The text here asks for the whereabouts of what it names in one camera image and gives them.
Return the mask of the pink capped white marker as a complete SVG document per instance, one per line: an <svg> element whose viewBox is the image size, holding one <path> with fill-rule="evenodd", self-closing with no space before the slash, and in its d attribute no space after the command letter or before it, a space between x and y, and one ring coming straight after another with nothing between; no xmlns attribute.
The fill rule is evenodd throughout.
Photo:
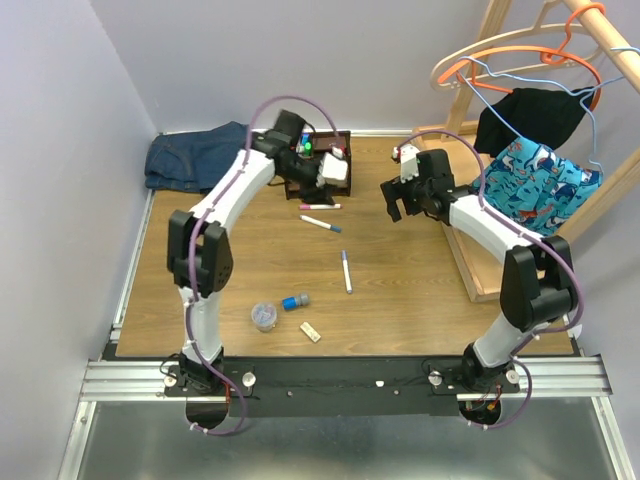
<svg viewBox="0 0 640 480"><path fill-rule="evenodd" d="M299 206L301 211L314 211L314 210L339 210L342 209L342 204L302 204Z"/></svg>

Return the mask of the dark blue capped white marker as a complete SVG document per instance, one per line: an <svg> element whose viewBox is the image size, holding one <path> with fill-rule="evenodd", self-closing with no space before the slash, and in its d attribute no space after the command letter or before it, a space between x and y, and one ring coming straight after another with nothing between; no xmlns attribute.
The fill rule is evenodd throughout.
<svg viewBox="0 0 640 480"><path fill-rule="evenodd" d="M331 223L327 223L315 218L312 218L310 216L307 215L300 215L299 216L300 220L302 220L303 222L309 223L311 225L317 226L319 228L325 229L325 230L329 230L335 233L341 233L342 229L339 226L333 225Z"/></svg>

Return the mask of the lavender capped white marker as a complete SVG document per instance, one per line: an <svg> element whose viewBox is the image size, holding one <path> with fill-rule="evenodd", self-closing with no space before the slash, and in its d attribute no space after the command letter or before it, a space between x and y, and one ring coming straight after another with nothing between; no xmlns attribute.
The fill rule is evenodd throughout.
<svg viewBox="0 0 640 480"><path fill-rule="evenodd" d="M353 285L352 285L351 273L349 268L348 254L346 250L341 251L341 262L342 262L342 268L343 268L346 293L352 294Z"/></svg>

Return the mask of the clear round pin container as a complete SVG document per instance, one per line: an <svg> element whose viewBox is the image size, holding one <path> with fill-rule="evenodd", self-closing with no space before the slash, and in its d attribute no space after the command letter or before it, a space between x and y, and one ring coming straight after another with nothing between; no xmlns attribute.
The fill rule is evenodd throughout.
<svg viewBox="0 0 640 480"><path fill-rule="evenodd" d="M251 310L251 320L257 330L271 331L277 324L276 306L270 302L255 304Z"/></svg>

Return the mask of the light blue capped white marker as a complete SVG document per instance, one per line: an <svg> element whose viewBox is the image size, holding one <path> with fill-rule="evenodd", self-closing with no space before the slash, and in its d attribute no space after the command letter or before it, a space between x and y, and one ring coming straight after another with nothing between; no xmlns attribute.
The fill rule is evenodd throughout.
<svg viewBox="0 0 640 480"><path fill-rule="evenodd" d="M304 152L304 144L306 142L311 142L311 134L308 132L304 132L299 140L298 146L296 147L296 151L301 155L306 155Z"/></svg>

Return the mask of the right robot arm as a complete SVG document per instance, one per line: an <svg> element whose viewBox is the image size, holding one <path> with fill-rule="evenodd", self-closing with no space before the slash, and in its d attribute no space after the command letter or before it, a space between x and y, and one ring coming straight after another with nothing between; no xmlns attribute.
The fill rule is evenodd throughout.
<svg viewBox="0 0 640 480"><path fill-rule="evenodd" d="M380 188L393 221L426 216L456 229L500 262L500 313L483 336L469 344L458 369L464 387L480 392L506 370L525 339L573 311L578 294L568 274L568 243L522 230L479 196L458 186L445 150L394 148L400 173Z"/></svg>

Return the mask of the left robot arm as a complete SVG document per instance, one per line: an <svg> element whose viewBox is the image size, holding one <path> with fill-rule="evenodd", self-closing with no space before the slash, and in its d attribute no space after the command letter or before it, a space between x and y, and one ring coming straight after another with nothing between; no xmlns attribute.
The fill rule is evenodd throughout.
<svg viewBox="0 0 640 480"><path fill-rule="evenodd" d="M249 133L218 184L188 212L177 210L168 225L167 268L184 304L185 343L178 357L182 386L201 395L219 393L223 345L219 333L221 291L234 260L232 228L255 195L275 176L299 186L307 203L330 203L331 186L322 174L328 163L301 157L296 148L307 122L280 111L274 127Z"/></svg>

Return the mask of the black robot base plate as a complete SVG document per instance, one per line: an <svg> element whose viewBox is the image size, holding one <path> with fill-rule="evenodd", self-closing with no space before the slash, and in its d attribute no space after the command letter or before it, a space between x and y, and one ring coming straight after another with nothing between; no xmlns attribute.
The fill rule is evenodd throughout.
<svg viewBox="0 0 640 480"><path fill-rule="evenodd" d="M163 368L164 393L184 397L191 420L223 415L344 417L456 416L494 422L493 401L517 393L511 363L487 369L461 356L249 357L215 362L230 385L184 356Z"/></svg>

